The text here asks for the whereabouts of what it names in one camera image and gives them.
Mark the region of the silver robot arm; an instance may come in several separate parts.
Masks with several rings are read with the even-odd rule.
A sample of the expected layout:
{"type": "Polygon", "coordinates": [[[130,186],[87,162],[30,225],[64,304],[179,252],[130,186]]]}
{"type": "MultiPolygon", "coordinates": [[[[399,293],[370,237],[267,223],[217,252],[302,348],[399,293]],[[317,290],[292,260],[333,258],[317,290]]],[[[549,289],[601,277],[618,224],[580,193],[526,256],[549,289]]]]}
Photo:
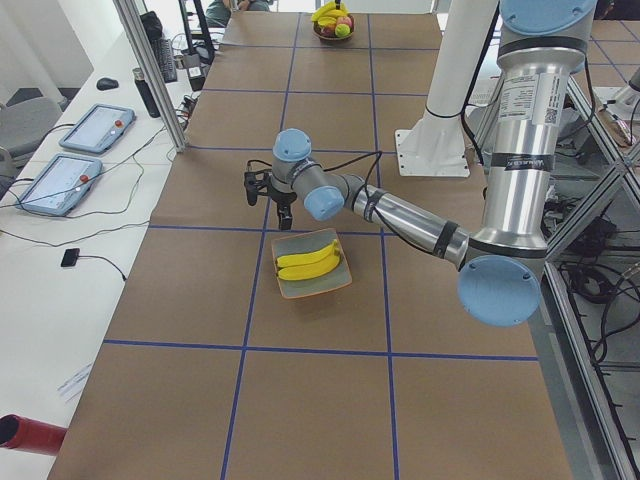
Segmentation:
{"type": "Polygon", "coordinates": [[[538,308],[547,252],[541,219],[570,76],[586,64],[592,1],[455,1],[451,4],[422,118],[396,132],[404,176],[463,178],[461,116],[494,32],[500,33],[495,141],[480,228],[467,232],[354,175],[324,170],[309,137],[280,132],[267,195],[286,217],[301,201],[317,220],[348,208],[370,223],[454,264],[465,310],[494,326],[526,321],[538,308]]]}

